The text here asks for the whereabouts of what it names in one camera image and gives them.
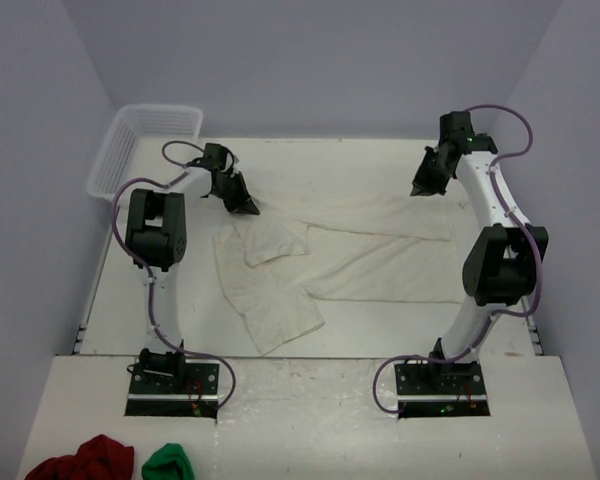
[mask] white table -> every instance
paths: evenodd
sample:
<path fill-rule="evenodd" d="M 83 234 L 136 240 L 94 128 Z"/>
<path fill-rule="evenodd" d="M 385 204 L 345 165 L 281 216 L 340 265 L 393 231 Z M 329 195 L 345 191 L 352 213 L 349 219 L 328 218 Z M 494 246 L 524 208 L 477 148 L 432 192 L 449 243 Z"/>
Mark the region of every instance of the white table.
<path fill-rule="evenodd" d="M 140 174 L 170 180 L 177 167 L 163 161 L 165 139 L 144 139 L 127 178 Z M 215 139 L 241 159 L 247 185 L 266 189 L 320 193 L 408 193 L 420 164 L 420 140 Z M 450 184 L 450 220 L 460 268 L 478 234 L 463 188 Z M 227 219 L 217 199 L 187 207 L 188 247 L 180 265 L 180 327 L 189 349 L 236 357 L 256 357 L 241 317 L 224 298 L 214 263 L 211 239 Z M 275 357 L 384 358 L 401 353 L 428 353 L 455 318 L 457 304 L 319 301 L 325 325 L 283 345 Z M 80 352 L 137 355 L 143 347 L 144 299 L 137 269 L 111 243 L 100 277 Z M 524 320 L 503 318 L 487 339 L 486 354 L 533 355 Z"/>
<path fill-rule="evenodd" d="M 124 417 L 132 360 L 54 360 L 18 479 L 101 433 L 135 447 L 135 479 L 167 442 L 183 445 L 199 480 L 595 478 L 557 357 L 485 356 L 491 417 L 399 422 L 371 398 L 379 360 L 232 360 L 238 389 L 217 424 Z M 380 396 L 395 406 L 390 370 Z"/>

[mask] red cloth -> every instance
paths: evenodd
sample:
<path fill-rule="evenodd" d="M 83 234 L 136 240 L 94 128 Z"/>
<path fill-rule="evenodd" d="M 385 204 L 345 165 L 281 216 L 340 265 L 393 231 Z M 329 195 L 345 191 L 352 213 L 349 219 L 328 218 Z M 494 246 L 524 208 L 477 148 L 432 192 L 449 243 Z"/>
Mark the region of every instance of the red cloth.
<path fill-rule="evenodd" d="M 45 460 L 25 480 L 131 480 L 133 457 L 133 447 L 98 435 L 83 443 L 75 455 Z"/>

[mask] cable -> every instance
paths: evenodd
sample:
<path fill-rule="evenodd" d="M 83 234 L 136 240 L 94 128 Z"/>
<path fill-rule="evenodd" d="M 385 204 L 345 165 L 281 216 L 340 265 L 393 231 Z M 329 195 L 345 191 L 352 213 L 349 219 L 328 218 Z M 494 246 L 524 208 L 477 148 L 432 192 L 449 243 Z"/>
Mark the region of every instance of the cable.
<path fill-rule="evenodd" d="M 473 110 L 482 110 L 482 109 L 494 109 L 494 110 L 501 110 L 501 111 L 510 113 L 513 116 L 515 116 L 516 118 L 518 118 L 523 123 L 523 125 L 525 126 L 525 128 L 527 130 L 527 136 L 528 136 L 527 145 L 518 152 L 505 153 L 505 154 L 496 156 L 496 158 L 494 158 L 493 161 L 491 162 L 491 164 L 489 165 L 489 179 L 491 180 L 491 186 L 493 188 L 494 193 L 496 194 L 496 198 L 498 199 L 498 202 L 500 202 L 500 205 L 505 210 L 506 214 L 509 216 L 509 218 L 511 218 L 513 223 L 515 223 L 516 226 L 520 229 L 522 234 L 527 239 L 527 242 L 529 242 L 529 245 L 531 246 L 531 252 L 533 254 L 533 260 L 534 260 L 535 270 L 536 270 L 536 289 L 535 289 L 536 292 L 533 297 L 533 302 L 532 302 L 531 306 L 529 307 L 529 310 L 527 310 L 525 312 L 514 312 L 514 311 L 511 311 L 508 309 L 496 309 L 496 310 L 493 310 L 492 312 L 490 312 L 489 316 L 487 317 L 487 321 L 485 322 L 485 325 L 482 328 L 482 330 L 480 331 L 480 334 L 478 335 L 476 340 L 471 344 L 471 346 L 469 346 L 466 350 L 464 350 L 462 353 L 456 355 L 455 357 L 451 357 L 448 359 L 438 359 L 438 358 L 424 357 L 422 355 L 398 355 L 396 357 L 391 357 L 391 358 L 385 360 L 380 365 L 380 367 L 378 367 L 378 370 L 376 370 L 376 374 L 373 377 L 373 385 L 371 387 L 371 391 L 373 393 L 373 400 L 375 401 L 378 408 L 385 413 L 389 413 L 389 414 L 402 413 L 402 410 L 400 410 L 399 408 L 395 409 L 395 410 L 386 408 L 384 405 L 382 405 L 380 403 L 380 400 L 378 399 L 378 391 L 377 391 L 378 390 L 378 379 L 380 378 L 380 373 L 382 373 L 382 371 L 387 367 L 387 365 L 389 365 L 390 363 L 394 363 L 394 362 L 410 361 L 410 360 L 421 360 L 421 361 L 427 361 L 430 363 L 436 363 L 436 364 L 441 364 L 441 365 L 446 365 L 446 364 L 457 362 L 458 360 L 461 360 L 464 357 L 466 357 L 467 355 L 469 355 L 469 353 L 471 353 L 471 351 L 474 348 L 477 348 L 482 343 L 482 341 L 486 337 L 487 333 L 489 332 L 489 328 L 491 327 L 491 325 L 493 323 L 495 323 L 495 320 L 492 320 L 492 316 L 502 314 L 502 315 L 511 315 L 513 317 L 526 318 L 529 315 L 532 315 L 538 309 L 538 305 L 540 304 L 540 297 L 542 294 L 542 256 L 540 255 L 540 249 L 538 248 L 538 245 L 537 245 L 535 239 L 533 238 L 533 235 L 531 235 L 531 232 L 529 232 L 527 227 L 522 223 L 522 221 L 511 210 L 511 207 L 509 206 L 509 204 L 507 204 L 507 201 L 505 200 L 504 196 L 502 195 L 502 191 L 500 190 L 500 186 L 498 185 L 498 180 L 497 180 L 496 174 L 495 174 L 496 171 L 494 168 L 496 165 L 498 165 L 498 163 L 500 163 L 505 158 L 521 157 L 522 155 L 525 155 L 529 150 L 531 150 L 531 147 L 533 146 L 533 129 L 531 128 L 529 121 L 524 116 L 522 116 L 522 114 L 518 113 L 517 111 L 513 110 L 512 108 L 505 107 L 503 105 L 496 105 L 496 104 L 474 105 L 473 107 L 467 108 L 465 111 L 471 112 Z"/>
<path fill-rule="evenodd" d="M 198 145 L 196 145 L 195 143 L 191 143 L 191 142 L 186 142 L 184 140 L 171 140 L 170 142 L 165 143 L 162 146 L 162 157 L 169 163 L 172 163 L 173 165 L 177 165 L 178 167 L 182 167 L 185 168 L 187 166 L 186 163 L 180 163 L 177 162 L 176 160 L 172 159 L 169 157 L 169 155 L 167 155 L 167 148 L 171 145 L 187 145 L 189 147 L 193 147 L 196 150 L 200 150 L 202 153 L 204 153 L 204 149 L 199 147 Z"/>
<path fill-rule="evenodd" d="M 152 270 L 151 266 L 147 262 L 145 262 L 141 257 L 136 255 L 133 251 L 131 251 L 131 249 L 129 247 L 127 247 L 125 245 L 124 241 L 122 240 L 122 236 L 120 235 L 120 231 L 118 230 L 118 224 L 117 224 L 118 211 L 119 211 L 118 203 L 120 202 L 120 197 L 122 196 L 122 194 L 129 187 L 131 187 L 132 185 L 136 185 L 138 183 L 148 183 L 149 185 L 153 185 L 154 187 L 158 187 L 158 188 L 167 190 L 167 189 L 173 187 L 174 185 L 176 185 L 178 182 L 180 182 L 182 179 L 184 179 L 187 175 L 188 174 L 185 172 L 167 184 L 162 184 L 162 183 L 156 182 L 155 180 L 151 180 L 150 178 L 145 178 L 145 177 L 134 178 L 132 180 L 125 182 L 118 189 L 118 191 L 116 192 L 115 196 L 113 197 L 113 201 L 111 203 L 111 228 L 113 230 L 113 236 L 116 239 L 116 241 L 118 242 L 118 245 L 120 245 L 120 248 L 122 248 L 122 250 L 127 255 L 129 255 L 133 260 L 135 260 L 140 266 L 142 266 L 147 271 L 147 274 L 149 275 L 149 295 L 148 295 L 148 302 L 147 302 L 147 311 L 148 311 L 148 315 L 149 315 L 149 323 L 151 324 L 151 327 L 155 331 L 156 337 L 158 337 L 158 339 L 162 343 L 164 343 L 167 347 L 169 347 L 171 350 L 173 350 L 175 352 L 182 353 L 183 355 L 189 355 L 192 357 L 215 360 L 217 362 L 222 363 L 229 370 L 229 374 L 231 375 L 231 388 L 229 389 L 229 393 L 224 398 L 224 400 L 218 404 L 218 408 L 222 408 L 223 406 L 225 406 L 227 404 L 229 399 L 231 399 L 231 397 L 233 396 L 233 393 L 236 389 L 236 374 L 235 374 L 233 368 L 231 367 L 229 362 L 227 362 L 222 357 L 213 355 L 211 353 L 201 353 L 201 352 L 193 352 L 191 350 L 185 350 L 184 348 L 182 348 L 178 345 L 174 345 L 165 337 L 165 335 L 160 330 L 160 326 L 156 322 L 156 319 L 154 318 L 154 315 L 153 315 L 154 282 L 156 281 L 156 277 L 153 274 L 153 270 Z"/>

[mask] white cloth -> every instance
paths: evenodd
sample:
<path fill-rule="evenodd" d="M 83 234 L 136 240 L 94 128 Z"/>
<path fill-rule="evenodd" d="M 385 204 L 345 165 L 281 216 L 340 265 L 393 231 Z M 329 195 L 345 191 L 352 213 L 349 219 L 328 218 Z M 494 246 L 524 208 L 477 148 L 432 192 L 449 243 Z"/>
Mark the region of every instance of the white cloth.
<path fill-rule="evenodd" d="M 376 205 L 375 212 L 363 208 L 358 217 L 350 210 L 364 204 L 361 197 L 352 203 L 322 197 L 316 199 L 320 207 L 315 209 L 298 206 L 297 196 L 276 198 L 275 207 L 259 202 L 260 217 L 234 219 L 214 237 L 224 294 L 244 317 L 261 354 L 324 324 L 314 299 L 462 301 L 444 203 L 424 208 L 427 217 L 420 211 L 426 203 L 416 206 L 408 197 L 391 202 L 373 197 L 366 200 Z M 397 211 L 405 213 L 398 216 Z M 371 221 L 364 222 L 365 215 Z M 294 220 L 298 217 L 337 228 L 307 228 L 303 221 Z M 403 217 L 411 225 L 403 224 Z M 421 217 L 427 220 L 424 225 L 417 220 Z M 372 232 L 337 231 L 344 229 Z"/>

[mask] white laundry basket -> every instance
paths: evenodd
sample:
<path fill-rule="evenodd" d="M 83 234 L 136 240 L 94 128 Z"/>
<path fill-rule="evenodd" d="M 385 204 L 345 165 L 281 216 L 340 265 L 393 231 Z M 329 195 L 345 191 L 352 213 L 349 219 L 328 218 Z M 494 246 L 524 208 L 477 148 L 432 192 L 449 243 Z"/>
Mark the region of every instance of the white laundry basket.
<path fill-rule="evenodd" d="M 112 201 L 134 161 L 142 137 L 164 137 L 195 143 L 202 111 L 180 105 L 138 104 L 116 114 L 87 181 L 92 197 Z"/>

